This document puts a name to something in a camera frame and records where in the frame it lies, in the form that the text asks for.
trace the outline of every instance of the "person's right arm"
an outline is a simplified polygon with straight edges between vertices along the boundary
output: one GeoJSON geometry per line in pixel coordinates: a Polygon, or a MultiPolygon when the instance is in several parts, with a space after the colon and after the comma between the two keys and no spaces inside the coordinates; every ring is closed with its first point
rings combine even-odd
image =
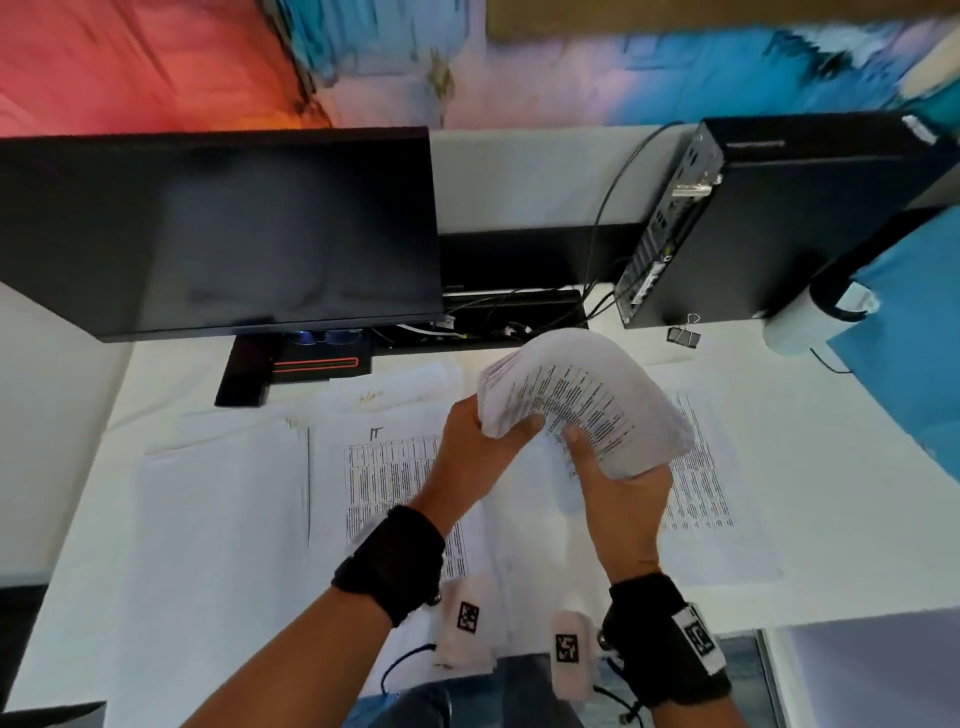
{"type": "MultiPolygon", "coordinates": [[[[564,436],[584,491],[590,538],[611,584],[660,573],[657,532],[673,483],[670,469],[611,480],[580,430],[568,427],[564,436]]],[[[692,706],[667,701],[652,713],[657,728],[747,728],[729,697],[692,706]]]]}

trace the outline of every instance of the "black computer case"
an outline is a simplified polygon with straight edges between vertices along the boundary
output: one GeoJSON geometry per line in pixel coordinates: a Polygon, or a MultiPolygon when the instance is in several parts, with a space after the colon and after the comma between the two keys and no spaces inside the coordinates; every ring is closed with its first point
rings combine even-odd
{"type": "Polygon", "coordinates": [[[958,160],[912,114],[706,119],[614,289],[620,318],[770,315],[958,160]]]}

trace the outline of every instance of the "white desk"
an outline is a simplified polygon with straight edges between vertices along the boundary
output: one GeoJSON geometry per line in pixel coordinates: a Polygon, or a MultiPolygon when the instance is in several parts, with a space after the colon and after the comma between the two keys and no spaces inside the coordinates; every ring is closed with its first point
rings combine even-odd
{"type": "MultiPolygon", "coordinates": [[[[812,356],[769,352],[760,326],[700,326],[700,348],[689,351],[666,343],[663,329],[624,330],[613,311],[591,322],[641,364],[697,362],[779,552],[776,584],[689,589],[687,597],[719,633],[960,605],[960,485],[853,376],[812,356]]],[[[179,414],[211,406],[230,346],[221,337],[134,347],[8,710],[107,699],[133,471],[179,414]]],[[[373,368],[448,356],[471,377],[505,353],[378,357],[373,368]]],[[[271,399],[320,386],[276,387],[271,399]]],[[[789,639],[776,630],[770,639],[791,723],[812,726],[789,639]]]]}

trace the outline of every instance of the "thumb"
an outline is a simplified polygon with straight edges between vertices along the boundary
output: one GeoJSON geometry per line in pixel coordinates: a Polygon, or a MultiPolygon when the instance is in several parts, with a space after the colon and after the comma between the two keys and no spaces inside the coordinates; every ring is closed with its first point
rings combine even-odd
{"type": "Polygon", "coordinates": [[[524,417],[516,423],[516,425],[511,427],[510,431],[500,439],[502,442],[510,445],[515,452],[520,452],[524,445],[537,437],[537,433],[543,429],[544,422],[545,420],[541,414],[524,417]]]}
{"type": "Polygon", "coordinates": [[[600,466],[597,465],[596,456],[590,446],[590,439],[580,427],[567,425],[564,428],[564,438],[566,439],[567,449],[570,450],[570,459],[573,460],[577,475],[580,477],[582,488],[588,488],[597,478],[605,477],[603,471],[600,470],[600,466]]]}

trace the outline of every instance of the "wristband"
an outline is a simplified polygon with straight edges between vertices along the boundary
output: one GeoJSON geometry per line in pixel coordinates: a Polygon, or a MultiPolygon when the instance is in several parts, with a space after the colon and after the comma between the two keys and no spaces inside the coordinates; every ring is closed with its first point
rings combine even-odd
{"type": "Polygon", "coordinates": [[[444,537],[420,511],[399,505],[333,574],[342,592],[369,595],[399,627],[440,590],[444,537]]]}
{"type": "Polygon", "coordinates": [[[601,636],[647,708],[696,705],[730,694],[726,661],[693,605],[661,573],[614,584],[601,636]]]}

